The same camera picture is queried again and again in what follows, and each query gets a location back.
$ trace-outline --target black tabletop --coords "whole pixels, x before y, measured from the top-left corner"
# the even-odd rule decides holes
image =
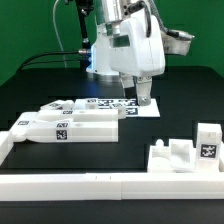
[[[198,122],[223,128],[224,78],[207,67],[168,67],[155,77],[160,118],[119,121],[118,143],[16,143],[1,174],[146,172],[149,145],[161,138],[193,139]],[[120,83],[89,80],[78,69],[27,69],[0,87],[0,131],[22,112],[57,99],[123,98]],[[0,220],[13,223],[220,223],[223,200],[1,202]]]

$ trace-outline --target silver metal part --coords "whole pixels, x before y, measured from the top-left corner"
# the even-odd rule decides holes
[[[120,73],[121,83],[124,89],[131,88],[135,86],[133,76]]]
[[[181,40],[178,38],[174,38],[171,36],[166,35],[165,33],[162,34],[163,40],[163,48],[165,54],[176,54],[185,56],[189,52],[191,41],[188,40]]]
[[[91,50],[90,49],[79,49],[79,55],[81,55],[81,56],[91,55]]]
[[[148,106],[151,103],[152,77],[140,77],[136,81],[136,93],[139,106]]]

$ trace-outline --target white structure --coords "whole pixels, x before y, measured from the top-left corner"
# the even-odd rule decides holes
[[[150,147],[148,172],[219,172],[222,130],[219,124],[198,124],[197,144],[191,140],[170,139],[169,146]]]

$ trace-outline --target white cube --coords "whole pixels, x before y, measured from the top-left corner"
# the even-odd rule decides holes
[[[118,110],[118,119],[126,118],[126,106],[124,103],[110,103],[109,106],[111,109]]]

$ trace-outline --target wire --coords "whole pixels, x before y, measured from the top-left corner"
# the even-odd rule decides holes
[[[41,57],[46,57],[46,56],[57,56],[57,55],[75,55],[75,54],[79,54],[79,51],[55,51],[55,52],[44,52],[41,54],[36,54],[28,59],[26,59],[21,65],[20,67],[17,69],[17,71],[22,70],[27,64],[29,64],[31,61],[37,59],[37,58],[41,58]]]
[[[71,60],[66,60],[66,62],[74,62],[74,61],[80,61],[82,60],[80,59],[71,59]],[[23,68],[26,66],[30,66],[30,65],[36,65],[36,64],[50,64],[50,63],[60,63],[60,62],[64,62],[65,60],[58,60],[58,61],[38,61],[38,62],[32,62],[32,63],[28,63],[23,65]]]
[[[58,33],[57,22],[56,22],[56,11],[57,11],[57,6],[58,6],[59,1],[60,0],[56,0],[55,3],[54,3],[54,8],[53,8],[53,23],[54,23],[54,30],[55,30],[55,34],[56,34],[56,37],[57,37],[57,40],[58,40],[60,49],[61,49],[61,51],[64,51],[64,47],[62,45],[61,38],[60,38],[60,35]],[[64,59],[65,68],[67,68],[68,65],[66,63],[66,57],[65,57],[65,55],[63,55],[63,59]]]

